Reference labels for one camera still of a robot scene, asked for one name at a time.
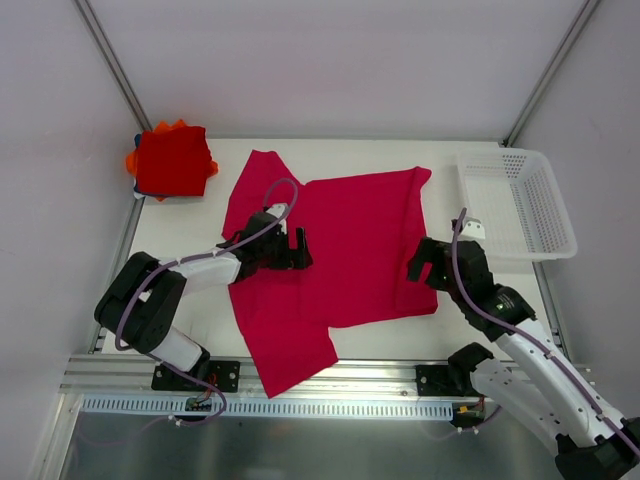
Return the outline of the magenta t shirt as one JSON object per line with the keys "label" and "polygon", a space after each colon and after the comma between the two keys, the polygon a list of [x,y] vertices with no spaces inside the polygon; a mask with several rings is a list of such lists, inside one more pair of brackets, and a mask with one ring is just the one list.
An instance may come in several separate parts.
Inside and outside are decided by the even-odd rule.
{"label": "magenta t shirt", "polygon": [[266,395],[274,398],[338,356],[329,331],[438,309],[435,290],[408,280],[408,263],[426,237],[423,167],[277,185],[293,175],[279,155],[254,150],[236,182],[222,230],[230,238],[266,202],[297,200],[287,223],[304,229],[313,264],[261,269],[230,286],[239,330]]}

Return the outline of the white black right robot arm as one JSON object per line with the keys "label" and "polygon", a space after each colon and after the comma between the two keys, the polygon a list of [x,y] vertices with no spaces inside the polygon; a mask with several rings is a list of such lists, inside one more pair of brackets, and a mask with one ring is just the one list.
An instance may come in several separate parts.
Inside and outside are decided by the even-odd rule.
{"label": "white black right robot arm", "polygon": [[519,379],[494,354],[471,343],[448,360],[459,395],[479,394],[544,443],[565,479],[621,479],[639,464],[639,420],[608,403],[564,356],[513,288],[497,283],[475,241],[420,240],[408,278],[445,292],[465,320],[524,372]]}

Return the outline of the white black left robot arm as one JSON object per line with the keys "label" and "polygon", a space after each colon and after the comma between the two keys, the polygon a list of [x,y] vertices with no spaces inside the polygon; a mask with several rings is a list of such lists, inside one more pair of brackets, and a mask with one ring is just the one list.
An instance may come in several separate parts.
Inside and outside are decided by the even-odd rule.
{"label": "white black left robot arm", "polygon": [[313,264],[305,229],[291,230],[276,204],[203,253],[165,263],[140,251],[121,268],[94,310],[95,321],[132,349],[160,363],[157,390],[207,390],[220,379],[208,350],[173,326],[182,298],[246,280],[261,269],[304,270]]}

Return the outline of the white perforated plastic basket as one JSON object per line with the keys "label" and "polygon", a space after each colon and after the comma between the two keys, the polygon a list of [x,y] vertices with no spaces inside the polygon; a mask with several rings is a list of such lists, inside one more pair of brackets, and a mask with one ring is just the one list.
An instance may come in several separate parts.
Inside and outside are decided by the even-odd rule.
{"label": "white perforated plastic basket", "polygon": [[543,262],[577,254],[564,200],[543,154],[518,148],[466,150],[456,163],[464,206],[485,230],[488,255]]}

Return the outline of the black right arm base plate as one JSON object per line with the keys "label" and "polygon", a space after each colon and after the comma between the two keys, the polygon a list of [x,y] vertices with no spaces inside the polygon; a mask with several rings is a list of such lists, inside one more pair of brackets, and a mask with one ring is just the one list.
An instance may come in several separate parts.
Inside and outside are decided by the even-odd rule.
{"label": "black right arm base plate", "polygon": [[419,364],[414,367],[420,397],[478,397],[469,376],[445,364]]}

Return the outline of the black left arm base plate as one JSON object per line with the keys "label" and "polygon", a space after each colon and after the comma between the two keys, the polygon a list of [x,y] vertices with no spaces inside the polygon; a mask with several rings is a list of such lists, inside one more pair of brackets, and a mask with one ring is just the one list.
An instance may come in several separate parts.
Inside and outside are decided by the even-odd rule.
{"label": "black left arm base plate", "polygon": [[[238,361],[209,359],[199,362],[188,374],[212,384],[223,393],[236,393],[240,377],[240,363]],[[164,365],[158,365],[154,369],[151,389],[166,392],[204,392],[206,387],[186,379]]]}

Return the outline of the aluminium front rail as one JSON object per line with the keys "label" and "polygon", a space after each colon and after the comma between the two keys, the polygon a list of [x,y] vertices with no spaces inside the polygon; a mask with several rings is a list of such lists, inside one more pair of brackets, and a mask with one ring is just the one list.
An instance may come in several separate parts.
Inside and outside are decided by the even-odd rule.
{"label": "aluminium front rail", "polygon": [[[281,399],[414,400],[418,360],[340,360],[281,394]],[[77,354],[59,391],[74,394],[154,395],[155,362],[133,354]]]}

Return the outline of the aluminium corner post right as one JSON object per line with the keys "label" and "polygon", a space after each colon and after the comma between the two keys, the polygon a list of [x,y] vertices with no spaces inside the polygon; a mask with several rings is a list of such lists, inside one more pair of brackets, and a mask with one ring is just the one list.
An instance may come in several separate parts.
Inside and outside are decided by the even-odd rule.
{"label": "aluminium corner post right", "polygon": [[527,97],[513,125],[501,141],[502,147],[511,148],[520,138],[536,109],[541,105],[561,67],[581,39],[584,31],[587,29],[602,3],[602,0],[585,0],[581,2],[575,17],[554,50],[541,76],[536,81],[533,90]]}

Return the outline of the aluminium corner post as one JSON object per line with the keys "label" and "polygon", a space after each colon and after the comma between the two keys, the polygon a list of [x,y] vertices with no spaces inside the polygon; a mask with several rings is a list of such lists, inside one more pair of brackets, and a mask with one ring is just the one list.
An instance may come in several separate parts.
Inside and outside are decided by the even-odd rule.
{"label": "aluminium corner post", "polygon": [[118,91],[123,97],[133,118],[141,131],[150,130],[152,125],[122,63],[110,41],[102,22],[100,21],[92,3],[88,0],[72,0],[79,17],[86,27],[102,60],[114,80]]}
{"label": "aluminium corner post", "polygon": [[587,29],[602,3],[602,0],[585,0],[581,2],[575,17],[554,50],[541,76],[536,81],[533,90],[527,97],[513,125],[501,141],[502,147],[511,148],[520,138],[536,109],[541,105],[561,67],[581,39],[584,31]]}

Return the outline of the aluminium corner post left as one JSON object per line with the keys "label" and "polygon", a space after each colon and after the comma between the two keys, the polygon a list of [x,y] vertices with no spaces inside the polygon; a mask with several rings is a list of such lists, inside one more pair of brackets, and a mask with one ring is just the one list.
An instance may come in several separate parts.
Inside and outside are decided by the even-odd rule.
{"label": "aluminium corner post left", "polygon": [[92,3],[88,0],[72,0],[79,17],[86,27],[102,60],[114,80],[118,91],[123,97],[133,118],[141,131],[150,130],[152,125],[122,63],[110,41],[102,22],[100,21]]}

